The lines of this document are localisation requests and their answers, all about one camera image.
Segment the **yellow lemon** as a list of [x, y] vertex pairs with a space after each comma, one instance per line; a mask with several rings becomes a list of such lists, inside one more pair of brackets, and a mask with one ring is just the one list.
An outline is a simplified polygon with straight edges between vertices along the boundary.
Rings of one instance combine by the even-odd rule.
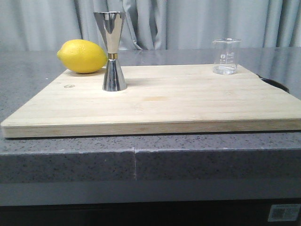
[[94, 73], [107, 63], [105, 51], [88, 40], [65, 42], [57, 57], [67, 69], [77, 73]]

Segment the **clear glass measuring beaker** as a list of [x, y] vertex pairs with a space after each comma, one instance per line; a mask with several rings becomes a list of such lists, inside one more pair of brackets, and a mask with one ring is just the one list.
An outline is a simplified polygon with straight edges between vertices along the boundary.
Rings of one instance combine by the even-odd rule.
[[213, 41], [213, 72], [221, 75], [232, 75], [237, 72], [238, 55], [241, 39], [221, 38]]

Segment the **grey pleated curtain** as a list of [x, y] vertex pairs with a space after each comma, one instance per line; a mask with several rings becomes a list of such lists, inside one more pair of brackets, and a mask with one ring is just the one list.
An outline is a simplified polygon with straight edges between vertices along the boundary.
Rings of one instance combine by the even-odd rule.
[[102, 44], [95, 12], [126, 14], [120, 48], [202, 49], [215, 39], [244, 48], [298, 47], [298, 0], [3, 0], [2, 51], [58, 50], [68, 40]]

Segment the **white QR code label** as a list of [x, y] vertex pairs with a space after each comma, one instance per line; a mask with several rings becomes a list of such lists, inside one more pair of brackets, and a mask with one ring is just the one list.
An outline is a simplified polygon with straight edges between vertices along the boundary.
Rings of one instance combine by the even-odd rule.
[[296, 221], [300, 209], [300, 204], [273, 204], [269, 211], [268, 222]]

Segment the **light wooden cutting board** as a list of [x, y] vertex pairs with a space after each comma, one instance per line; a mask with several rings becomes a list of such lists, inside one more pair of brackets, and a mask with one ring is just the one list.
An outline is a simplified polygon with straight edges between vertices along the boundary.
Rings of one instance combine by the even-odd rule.
[[6, 138], [300, 130], [301, 102], [238, 67], [124, 66], [127, 89], [104, 72], [66, 70], [1, 123]]

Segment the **steel double jigger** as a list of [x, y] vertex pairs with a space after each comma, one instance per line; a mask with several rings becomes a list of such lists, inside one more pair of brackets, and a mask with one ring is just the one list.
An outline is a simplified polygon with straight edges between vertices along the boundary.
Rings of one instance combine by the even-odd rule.
[[125, 13], [118, 11], [95, 12], [94, 17], [108, 53], [103, 90], [110, 92], [125, 90], [127, 84], [118, 60]]

